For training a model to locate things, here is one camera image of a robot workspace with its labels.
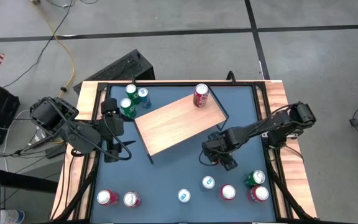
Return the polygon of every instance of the white object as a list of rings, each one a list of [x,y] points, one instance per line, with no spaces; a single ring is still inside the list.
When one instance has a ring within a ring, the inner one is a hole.
[[[181,203],[187,203],[190,200],[190,191],[187,189],[181,189],[178,192],[178,199]]]
[[[24,220],[22,210],[0,210],[0,224],[20,224]]]
[[[215,186],[215,180],[214,180],[212,177],[206,176],[206,177],[203,178],[203,187],[204,187],[205,189],[210,190],[210,189],[212,189],[214,186]]]
[[[11,130],[11,127],[13,125],[13,123],[15,123],[16,119],[24,112],[26,111],[30,111],[30,110],[24,110],[24,111],[21,111],[16,117],[15,119],[12,121],[11,125],[9,125],[9,128],[7,129],[7,132],[6,132],[6,136],[5,136],[5,146],[4,146],[4,154],[6,152],[6,144],[7,144],[7,137],[9,135],[9,131]],[[6,157],[4,157],[4,160],[5,160],[5,169],[6,169],[6,172],[9,172],[9,169],[7,168],[7,160],[6,160]]]

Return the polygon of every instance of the can lid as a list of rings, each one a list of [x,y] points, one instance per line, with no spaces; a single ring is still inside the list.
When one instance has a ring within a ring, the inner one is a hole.
[[[136,86],[134,84],[129,84],[125,87],[127,93],[134,93],[136,91]]]
[[[257,184],[263,184],[263,182],[265,182],[265,174],[261,170],[255,170],[253,178]]]
[[[124,195],[124,204],[128,207],[134,206],[136,203],[137,197],[134,192],[128,192]]]
[[[236,190],[231,185],[225,185],[222,189],[222,194],[226,199],[233,199],[236,196]]]
[[[186,203],[190,200],[190,197],[191,197],[190,191],[188,191],[187,189],[179,190],[178,199],[180,202]]]
[[[255,194],[259,200],[266,200],[269,197],[269,192],[264,186],[258,186],[255,190]]]
[[[198,94],[205,94],[205,93],[207,93],[208,92],[208,86],[206,86],[205,84],[198,84],[197,86],[196,86],[196,92],[198,93]]]
[[[98,202],[101,205],[109,203],[109,201],[110,201],[110,192],[108,192],[107,190],[101,190],[98,193],[97,199],[98,199]]]
[[[130,99],[124,98],[124,99],[121,100],[120,105],[121,105],[122,108],[128,108],[128,107],[131,106],[131,103],[132,102],[131,102]]]
[[[215,180],[210,176],[206,176],[203,178],[203,186],[206,189],[212,189],[215,186]]]
[[[140,88],[137,91],[137,95],[140,97],[145,97],[145,96],[147,96],[148,93],[149,93],[149,91],[146,88]]]

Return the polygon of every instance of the sprite can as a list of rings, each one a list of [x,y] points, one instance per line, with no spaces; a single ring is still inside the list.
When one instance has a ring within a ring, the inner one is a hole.
[[[129,118],[135,118],[136,115],[135,106],[130,99],[128,98],[122,99],[120,105],[126,116],[128,116]]]
[[[248,187],[255,187],[265,182],[265,174],[261,170],[254,170],[244,177],[244,183]]]
[[[129,84],[125,88],[125,92],[127,93],[128,98],[131,99],[135,105],[138,105],[140,103],[140,98],[137,94],[137,87],[134,84]]]

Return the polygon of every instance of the concrete floor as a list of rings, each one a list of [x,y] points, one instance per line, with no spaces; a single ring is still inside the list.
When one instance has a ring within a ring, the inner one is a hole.
[[[257,27],[358,25],[358,1],[250,2]],[[54,27],[66,10],[43,0],[41,9]],[[77,1],[58,34],[250,27],[247,8],[241,0],[100,0],[91,5]],[[27,1],[0,0],[0,37],[43,35],[50,35],[50,31]],[[323,220],[358,223],[358,134],[348,122],[358,108],[358,29],[263,32],[259,36],[271,79],[283,80],[289,101],[309,103],[318,119],[300,138],[318,216]],[[11,82],[31,66],[45,43],[0,42],[0,53],[6,55],[0,68],[0,85]],[[151,62],[160,80],[222,79],[228,70],[241,79],[262,78],[251,33],[82,39],[63,43],[76,63],[74,83],[133,49]],[[8,90],[19,96],[20,110],[25,110],[44,96],[57,96],[70,74],[65,51],[51,42],[41,63]],[[74,105],[78,99],[73,91],[64,98]],[[23,147],[34,130],[34,125],[27,121],[17,122],[9,134],[7,152]],[[9,170],[14,172],[33,161],[9,159]],[[28,170],[45,177],[51,174],[51,167],[58,168],[59,162],[60,158],[45,160]],[[4,169],[2,159],[0,169]],[[22,196],[30,202],[39,197],[45,203],[35,210],[32,203],[13,197],[7,207],[20,207],[30,217],[47,217],[54,195],[22,192]],[[45,220],[29,218],[26,223]]]

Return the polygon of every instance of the coca-cola can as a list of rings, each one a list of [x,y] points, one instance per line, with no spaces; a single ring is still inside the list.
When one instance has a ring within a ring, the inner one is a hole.
[[[101,205],[117,205],[119,201],[119,194],[112,190],[101,190],[98,193],[97,200]]]
[[[269,191],[264,186],[255,186],[248,191],[247,196],[251,202],[264,202],[269,198]]]
[[[142,204],[138,193],[131,191],[124,195],[124,204],[128,208],[136,208]]]
[[[220,196],[225,201],[233,200],[236,196],[236,190],[233,186],[225,184],[221,187]]]
[[[193,102],[194,105],[198,107],[204,107],[206,105],[206,100],[208,99],[209,91],[208,86],[205,84],[198,84],[194,90]]]

